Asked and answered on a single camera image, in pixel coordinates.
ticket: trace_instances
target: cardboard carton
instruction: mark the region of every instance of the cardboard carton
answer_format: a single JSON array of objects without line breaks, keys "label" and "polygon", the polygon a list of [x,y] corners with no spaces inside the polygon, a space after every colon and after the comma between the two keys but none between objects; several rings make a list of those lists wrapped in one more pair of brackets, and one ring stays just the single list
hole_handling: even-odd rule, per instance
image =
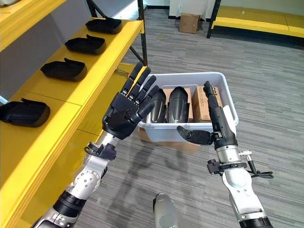
[{"label": "cardboard carton", "polygon": [[[144,128],[141,128],[141,127],[138,128],[138,135],[139,135],[140,140],[152,143]],[[154,145],[154,147],[156,145],[170,147],[177,151],[180,151],[183,153],[189,153],[189,154],[195,154],[196,151],[198,151],[200,148],[200,145],[193,144],[190,142],[153,142],[153,145]]]},{"label": "cardboard carton", "polygon": [[[193,94],[192,103],[193,103],[193,112],[194,112],[194,122],[196,123],[210,123],[209,107],[208,107],[208,98],[205,95],[203,86],[198,86]],[[217,98],[218,105],[223,106],[222,101],[219,95],[219,89],[213,87],[215,97]]]},{"label": "cardboard carton", "polygon": [[182,13],[180,17],[179,32],[187,32],[195,34],[198,30],[200,15]]}]

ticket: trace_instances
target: yellow metal shelf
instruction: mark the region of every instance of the yellow metal shelf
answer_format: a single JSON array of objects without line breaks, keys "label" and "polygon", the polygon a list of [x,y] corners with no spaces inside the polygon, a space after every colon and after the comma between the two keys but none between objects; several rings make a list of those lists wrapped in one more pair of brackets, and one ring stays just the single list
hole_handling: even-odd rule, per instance
[{"label": "yellow metal shelf", "polygon": [[[106,51],[93,56],[70,52],[62,46],[47,62],[60,61],[64,57],[82,61],[88,70],[86,77],[80,82],[68,82],[48,78],[38,70],[11,98],[11,101],[20,101],[22,97],[43,101],[50,106],[51,116],[39,128],[0,124],[1,227],[14,227],[19,221],[105,85],[108,83],[106,88],[111,87],[113,94],[121,88],[123,78],[120,77],[116,85],[109,79],[140,32],[143,32],[143,21],[124,20],[122,31],[116,35],[90,32],[82,27],[73,37],[86,34],[103,37]],[[103,102],[109,104],[112,98],[107,95]],[[100,113],[99,126],[103,114]]]},{"label": "yellow metal shelf", "polygon": [[38,128],[0,123],[1,227],[14,227],[24,208],[75,131],[73,121],[81,106],[25,91],[21,98],[45,102],[51,108],[46,123]]},{"label": "yellow metal shelf", "polygon": [[0,9],[0,51],[66,0],[21,0]]},{"label": "yellow metal shelf", "polygon": [[221,6],[214,26],[249,29],[304,38],[304,17],[274,11]]},{"label": "yellow metal shelf", "polygon": [[114,73],[125,53],[143,31],[143,21],[123,20],[123,29],[116,35],[89,31],[83,26],[72,38],[86,37],[86,34],[105,39],[106,50],[102,55],[86,55],[69,51],[62,46],[47,62],[64,61],[64,58],[84,62],[87,75],[80,82],[60,81],[45,77],[38,70],[22,87],[21,90],[33,92],[77,105],[85,105],[88,98],[100,93],[105,82]]},{"label": "yellow metal shelf", "polygon": [[30,223],[22,220],[22,219],[19,219],[17,224],[16,224],[16,228],[29,228],[31,226]]},{"label": "yellow metal shelf", "polygon": [[98,136],[94,134],[81,130],[75,131],[62,150],[60,159],[56,160],[24,210],[21,216],[23,221],[33,224],[56,202],[65,187],[72,182],[76,170],[81,167],[83,158],[86,154],[84,152],[84,147],[88,142],[96,141],[97,138]]}]

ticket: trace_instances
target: yellow bench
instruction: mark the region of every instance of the yellow bench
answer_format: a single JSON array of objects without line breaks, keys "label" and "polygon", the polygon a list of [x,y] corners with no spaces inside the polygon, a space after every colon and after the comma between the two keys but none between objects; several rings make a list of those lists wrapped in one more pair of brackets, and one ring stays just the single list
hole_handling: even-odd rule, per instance
[{"label": "yellow bench", "polygon": [[304,16],[274,11],[221,6],[214,26],[249,29],[304,38]]}]

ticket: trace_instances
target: black shelf post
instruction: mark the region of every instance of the black shelf post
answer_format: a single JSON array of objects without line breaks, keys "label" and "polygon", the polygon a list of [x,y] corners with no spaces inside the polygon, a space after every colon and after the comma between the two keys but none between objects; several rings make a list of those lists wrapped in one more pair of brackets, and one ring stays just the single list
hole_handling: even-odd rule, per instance
[{"label": "black shelf post", "polygon": [[141,33],[143,65],[147,66],[148,58],[147,58],[146,29],[144,25],[144,15],[143,15],[143,0],[137,0],[137,4],[138,4],[138,19],[143,21],[143,29],[144,29],[144,33]]},{"label": "black shelf post", "polygon": [[221,2],[221,0],[215,0],[211,19],[210,19],[209,29],[208,29],[208,33],[207,33],[207,38],[210,38],[210,36],[211,36],[212,30],[213,30],[212,24],[213,24],[213,21],[215,21],[215,19],[217,18],[220,2]]}]

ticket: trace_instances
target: white wall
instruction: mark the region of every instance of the white wall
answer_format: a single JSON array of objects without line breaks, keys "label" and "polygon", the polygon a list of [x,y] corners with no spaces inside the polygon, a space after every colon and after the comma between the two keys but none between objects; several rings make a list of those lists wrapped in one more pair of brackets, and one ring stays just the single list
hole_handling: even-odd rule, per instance
[{"label": "white wall", "polygon": [[[181,0],[170,0],[170,16],[178,16],[178,7]],[[208,0],[206,18],[210,18],[215,0]],[[235,6],[272,10],[284,13],[304,15],[304,0],[222,0],[221,6]]]},{"label": "white wall", "polygon": [[181,13],[201,14],[208,18],[204,13],[206,9],[213,9],[215,0],[170,0],[170,16],[179,17]]},{"label": "white wall", "polygon": [[143,4],[148,6],[169,6],[170,0],[143,0]]},{"label": "white wall", "polygon": [[[110,17],[130,2],[95,0]],[[4,49],[0,53],[0,95],[9,99],[90,17],[86,0],[68,0]]]}]

